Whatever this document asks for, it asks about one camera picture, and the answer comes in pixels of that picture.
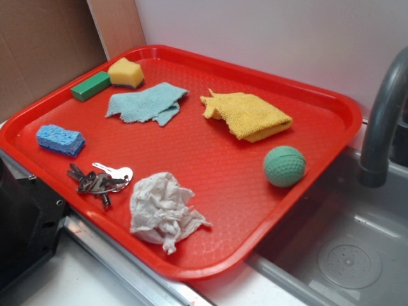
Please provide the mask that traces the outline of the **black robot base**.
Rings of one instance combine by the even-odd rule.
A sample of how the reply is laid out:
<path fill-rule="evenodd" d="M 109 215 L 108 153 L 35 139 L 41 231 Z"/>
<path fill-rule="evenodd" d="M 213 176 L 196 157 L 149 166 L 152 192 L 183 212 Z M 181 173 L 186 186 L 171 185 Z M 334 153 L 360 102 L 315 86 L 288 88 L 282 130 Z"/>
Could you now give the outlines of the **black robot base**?
<path fill-rule="evenodd" d="M 15 178 L 1 161 L 1 295 L 54 256 L 66 211 L 44 181 Z"/>

